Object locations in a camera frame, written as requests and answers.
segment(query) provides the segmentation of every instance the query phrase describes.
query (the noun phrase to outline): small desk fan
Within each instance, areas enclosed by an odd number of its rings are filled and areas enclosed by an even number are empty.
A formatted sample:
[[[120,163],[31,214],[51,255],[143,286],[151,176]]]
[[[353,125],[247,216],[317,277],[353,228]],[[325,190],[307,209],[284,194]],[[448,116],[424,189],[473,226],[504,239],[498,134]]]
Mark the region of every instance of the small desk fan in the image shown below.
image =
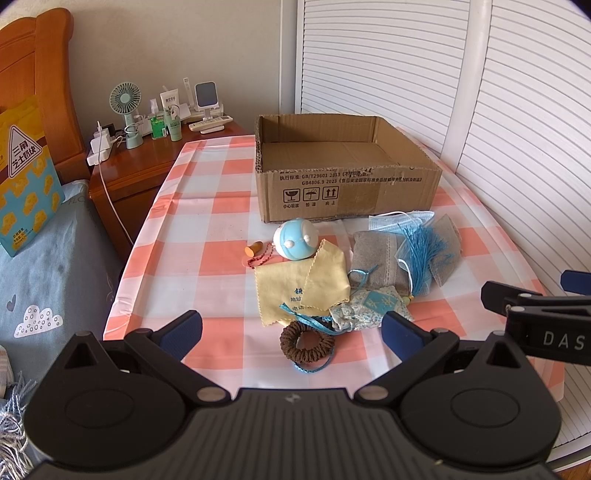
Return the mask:
[[[133,111],[139,107],[142,92],[135,83],[123,82],[117,85],[109,96],[111,109],[125,118],[125,145],[127,148],[139,147],[144,139],[139,123],[134,122]]]

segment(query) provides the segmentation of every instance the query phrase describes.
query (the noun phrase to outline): blue and white ball toy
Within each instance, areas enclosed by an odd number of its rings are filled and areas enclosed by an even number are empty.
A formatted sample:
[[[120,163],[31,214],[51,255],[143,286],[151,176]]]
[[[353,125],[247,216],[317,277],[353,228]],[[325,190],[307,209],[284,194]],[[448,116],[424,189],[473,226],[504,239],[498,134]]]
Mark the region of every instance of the blue and white ball toy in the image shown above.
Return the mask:
[[[275,250],[288,260],[303,260],[318,249],[318,230],[309,220],[295,218],[283,223],[273,235]]]

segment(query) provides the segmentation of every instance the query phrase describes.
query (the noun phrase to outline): white cable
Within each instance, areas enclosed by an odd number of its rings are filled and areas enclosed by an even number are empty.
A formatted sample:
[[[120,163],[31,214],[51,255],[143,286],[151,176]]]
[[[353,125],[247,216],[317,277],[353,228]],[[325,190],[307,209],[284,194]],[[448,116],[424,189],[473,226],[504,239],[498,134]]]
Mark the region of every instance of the white cable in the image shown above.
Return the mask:
[[[133,117],[133,119],[138,119],[138,118],[140,118],[141,120],[138,122],[133,122],[132,124],[125,126],[125,128],[123,129],[123,132],[126,135],[129,135],[131,137],[131,136],[142,134],[140,129],[141,129],[142,124],[144,123],[144,116],[143,115],[134,115],[134,117]],[[128,131],[127,130],[128,128],[134,128],[135,131]]]
[[[100,143],[102,141],[102,128],[100,127],[100,122],[96,123],[99,127],[99,155],[100,155]],[[111,208],[113,209],[113,213],[115,214],[115,216],[117,217],[117,220],[119,221],[119,224],[121,225],[121,228],[123,229],[123,232],[125,233],[125,236],[127,237],[127,240],[129,241],[129,244],[131,246],[134,246],[134,242],[132,241],[131,237],[129,236],[129,233],[127,232],[127,229],[125,228],[125,225],[123,224],[123,222],[121,221],[121,218],[119,218],[119,214],[117,213],[117,210],[115,210],[115,205],[113,205],[113,202],[111,201],[111,197],[109,196],[109,191],[107,190],[107,185],[105,184],[105,179],[103,178],[103,171],[100,167],[101,161],[99,158],[99,174],[100,174],[100,180],[103,183],[103,188],[105,189],[105,195],[107,195],[107,200],[109,200],[109,203],[111,204]]]
[[[412,295],[413,294],[413,277],[410,274],[410,268],[408,267],[408,264],[402,258],[399,258],[398,261],[399,262],[402,262],[404,264],[404,266],[407,268],[407,272],[408,272],[408,283],[409,283],[409,286],[410,286],[409,292]]]
[[[394,210],[393,212],[388,212],[388,213],[379,213],[379,214],[377,214],[377,215],[374,215],[374,216],[376,216],[376,217],[387,217],[387,216],[389,216],[389,215],[399,215],[399,214],[401,214],[401,213],[402,213],[403,215],[406,215],[406,216],[407,216],[408,218],[410,218],[411,220],[415,220],[415,219],[413,219],[413,217],[411,217],[411,216],[410,216],[410,215],[409,215],[407,212],[402,212],[402,211],[400,211],[400,210]]]

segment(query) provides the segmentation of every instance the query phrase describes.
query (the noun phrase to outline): white ear loop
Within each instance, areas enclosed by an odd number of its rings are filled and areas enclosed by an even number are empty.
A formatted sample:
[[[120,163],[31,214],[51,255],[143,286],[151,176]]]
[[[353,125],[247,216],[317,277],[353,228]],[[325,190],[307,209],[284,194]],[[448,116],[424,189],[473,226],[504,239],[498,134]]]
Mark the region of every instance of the white ear loop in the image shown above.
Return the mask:
[[[395,210],[393,212],[388,212],[388,213],[379,213],[378,215],[374,215],[374,216],[376,216],[376,217],[386,217],[386,216],[390,216],[390,215],[399,215],[399,214],[406,215],[410,221],[415,222],[418,226],[421,226],[423,224],[422,221],[419,220],[418,218],[413,218],[407,212],[402,212],[400,210]],[[380,231],[382,229],[387,229],[388,227],[389,226],[383,226],[383,227],[380,227],[380,228],[376,229],[376,231]]]
[[[410,293],[409,293],[409,295],[412,295],[413,294],[413,277],[410,274],[410,268],[408,267],[408,264],[406,263],[406,261],[403,260],[402,258],[399,258],[398,261],[401,262],[401,263],[403,263],[404,266],[407,268],[407,272],[408,272],[408,284],[410,286],[410,290],[409,290]]]

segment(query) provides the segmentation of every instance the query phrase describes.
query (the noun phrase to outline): table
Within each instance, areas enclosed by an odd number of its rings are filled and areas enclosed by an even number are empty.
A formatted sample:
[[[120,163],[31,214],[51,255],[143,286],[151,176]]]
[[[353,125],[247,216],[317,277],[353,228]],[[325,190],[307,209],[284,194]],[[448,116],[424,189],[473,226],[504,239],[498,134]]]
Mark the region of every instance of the table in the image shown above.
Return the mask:
[[[305,374],[281,352],[281,325],[262,326],[254,272],[242,264],[243,251],[255,241],[271,239],[277,225],[261,221],[254,157],[253,136],[184,146],[139,233],[103,337],[120,339],[139,327],[157,330],[195,309],[203,317],[203,337],[184,363],[232,394],[242,386],[346,387],[352,393],[398,362],[379,329],[338,336],[331,364]],[[463,338],[485,339],[504,328],[504,317],[486,311],[480,302],[486,280],[543,289],[488,210],[439,164],[443,175],[433,209],[437,216],[447,213],[458,227],[463,258],[444,286],[433,284],[431,293],[413,300],[409,310],[425,330],[446,327]],[[350,254],[352,234],[366,229],[368,219],[316,225],[321,238]],[[554,398],[562,398],[563,364],[533,363]]]
[[[109,159],[100,164],[111,201],[133,241],[160,186],[187,142],[246,134],[236,122],[226,124],[224,130],[206,135],[191,132],[187,125],[183,125],[182,129],[183,139],[177,142],[171,141],[170,137],[153,140],[148,135],[144,137],[144,143],[131,150],[125,148],[125,142],[122,142],[119,147],[113,147]],[[127,261],[131,246],[105,195],[98,166],[94,167],[90,177],[89,196],[117,253],[123,261]]]

